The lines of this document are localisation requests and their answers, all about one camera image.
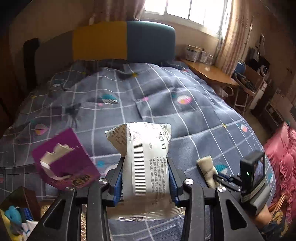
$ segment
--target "wooden desk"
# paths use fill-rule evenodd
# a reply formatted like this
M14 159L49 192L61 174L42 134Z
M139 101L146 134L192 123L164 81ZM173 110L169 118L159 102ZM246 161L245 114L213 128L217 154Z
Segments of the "wooden desk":
M234 79L213 65L192 62L184 58L182 58L181 61L186 63L193 73L205 80L208 84L218 84L221 87L230 86L232 88L237 88L239 86Z

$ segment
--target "window frame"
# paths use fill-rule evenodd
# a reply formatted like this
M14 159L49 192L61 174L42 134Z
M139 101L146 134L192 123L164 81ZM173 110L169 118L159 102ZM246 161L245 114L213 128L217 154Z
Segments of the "window frame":
M199 23L194 22L194 21L189 19L192 0L190 0L190 7L189 7L189 13L188 13L188 18L187 19L175 16L175 15L168 14L167 13L168 0L166 0L165 12L164 12L163 15L161 15L161 14L159 14L157 12L151 12L151 11L144 10L144 12L142 14L142 17L141 17L141 20L147 20L147 21L160 20L160 21L173 22L173 23L177 23L177 24L180 24L180 25L184 25L184 26L199 30L199 31L201 31L203 33L206 33L208 35L211 35L211 36L219 39L221 37L221 30L222 30L223 20L224 20L225 12L226 12L226 9L227 9L227 1L230 1L230 0L224 0L224 8L223 8L223 13L222 13L222 18L220 20L219 31L217 33L213 32L212 30L209 30L208 28L206 28L202 24L199 24Z

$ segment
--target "beige cloth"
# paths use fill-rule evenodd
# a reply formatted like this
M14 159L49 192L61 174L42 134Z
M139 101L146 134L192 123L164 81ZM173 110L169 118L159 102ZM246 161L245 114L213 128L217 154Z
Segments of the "beige cloth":
M214 167L213 160L211 156L205 156L197 160L197 164L200 167L205 180L210 188L216 188L220 184L213 179L214 174L218 174L216 168Z
M94 23L139 19L145 0L94 0Z
M229 24L222 48L215 65L231 76L241 57L244 42L248 34L249 3L246 0L232 0Z

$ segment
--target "metal screw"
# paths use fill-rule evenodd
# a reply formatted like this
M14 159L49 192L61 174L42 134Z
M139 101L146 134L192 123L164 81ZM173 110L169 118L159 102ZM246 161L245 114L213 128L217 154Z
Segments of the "metal screw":
M226 191L226 187L224 187L224 186L218 186L218 191L219 192L225 192Z
M66 187L66 189L69 189L70 191L73 191L74 187Z
M106 184L108 181L105 179L105 178L101 178L100 180L99 180L99 183L100 184Z
M188 179L185 179L184 181L187 185L192 185L193 184L193 180L188 178Z

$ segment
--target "barcode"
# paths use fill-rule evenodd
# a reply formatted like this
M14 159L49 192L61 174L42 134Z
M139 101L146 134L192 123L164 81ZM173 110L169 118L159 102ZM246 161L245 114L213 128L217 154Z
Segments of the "barcode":
M146 179L144 152L141 135L138 131L133 133L133 159L134 159L134 176L135 176L135 195L146 195Z
M123 202L123 179L121 181L121 197L120 197L119 201Z

